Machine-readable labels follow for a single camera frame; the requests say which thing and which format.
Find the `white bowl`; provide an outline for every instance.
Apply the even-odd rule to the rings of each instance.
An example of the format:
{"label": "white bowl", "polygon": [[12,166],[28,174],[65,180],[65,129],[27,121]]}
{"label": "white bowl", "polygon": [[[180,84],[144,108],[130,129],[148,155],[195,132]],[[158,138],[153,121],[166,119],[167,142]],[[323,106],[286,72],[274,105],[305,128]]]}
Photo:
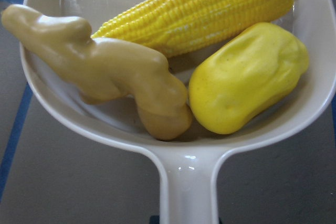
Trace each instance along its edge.
{"label": "white bowl", "polygon": [[[93,30],[143,0],[25,0],[50,16],[82,16]],[[76,89],[62,82],[41,60],[21,47],[23,68],[35,96],[66,127],[92,140],[149,157],[161,178],[160,223],[218,223],[216,178],[232,154],[273,144],[311,124],[331,102],[336,78],[336,24],[331,0],[296,0],[293,13],[277,20],[307,46],[310,68],[294,92],[235,134],[210,133],[196,122],[174,142],[150,137],[125,98],[104,105],[81,102]],[[187,83],[209,47],[171,66]]]}

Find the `gray surface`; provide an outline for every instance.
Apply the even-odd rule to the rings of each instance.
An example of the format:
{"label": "gray surface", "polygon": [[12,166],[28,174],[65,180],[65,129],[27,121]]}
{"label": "gray surface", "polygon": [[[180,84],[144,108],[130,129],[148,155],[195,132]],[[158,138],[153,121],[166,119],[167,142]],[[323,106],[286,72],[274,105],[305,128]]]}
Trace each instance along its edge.
{"label": "gray surface", "polygon": [[[18,42],[0,27],[0,156],[26,80]],[[33,97],[0,205],[1,224],[149,223],[159,175],[146,157],[68,130]],[[336,223],[331,109],[275,145],[231,157],[218,175],[224,224]]]}

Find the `toy food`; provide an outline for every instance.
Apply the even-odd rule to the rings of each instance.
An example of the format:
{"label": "toy food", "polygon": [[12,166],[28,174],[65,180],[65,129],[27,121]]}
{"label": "toy food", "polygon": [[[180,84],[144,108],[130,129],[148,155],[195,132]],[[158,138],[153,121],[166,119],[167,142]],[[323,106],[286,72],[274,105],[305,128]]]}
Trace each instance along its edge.
{"label": "toy food", "polygon": [[192,114],[187,89],[169,72],[167,58],[135,43],[91,39],[80,17],[48,17],[23,5],[2,13],[2,24],[64,81],[73,83],[87,103],[134,96],[148,132],[171,140],[186,131]]}
{"label": "toy food", "polygon": [[105,22],[92,37],[118,38],[173,57],[275,20],[293,0],[146,0]]}
{"label": "toy food", "polygon": [[239,130],[297,85],[309,64],[305,45],[271,23],[258,23],[202,62],[189,83],[191,109],[218,134]]}

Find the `blue line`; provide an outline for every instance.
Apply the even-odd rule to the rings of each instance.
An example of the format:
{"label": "blue line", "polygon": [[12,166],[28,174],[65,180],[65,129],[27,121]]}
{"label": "blue line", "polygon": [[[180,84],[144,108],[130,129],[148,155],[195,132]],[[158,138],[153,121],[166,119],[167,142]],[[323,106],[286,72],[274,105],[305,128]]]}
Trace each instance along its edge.
{"label": "blue line", "polygon": [[20,139],[21,131],[25,123],[26,115],[28,112],[32,96],[33,92],[31,91],[30,86],[26,84],[26,88],[23,93],[21,103],[15,117],[12,131],[8,139],[5,154],[0,165],[0,202],[2,200],[2,195],[6,186],[9,170],[11,169],[16,146]]}

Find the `corn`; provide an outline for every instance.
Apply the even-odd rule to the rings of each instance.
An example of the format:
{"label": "corn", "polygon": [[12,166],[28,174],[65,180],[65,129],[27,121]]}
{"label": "corn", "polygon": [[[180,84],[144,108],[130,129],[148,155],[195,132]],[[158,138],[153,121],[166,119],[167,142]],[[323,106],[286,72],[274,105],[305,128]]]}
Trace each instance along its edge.
{"label": "corn", "polygon": [[92,38],[123,39],[173,57],[280,18],[294,0],[145,0],[105,22]]}

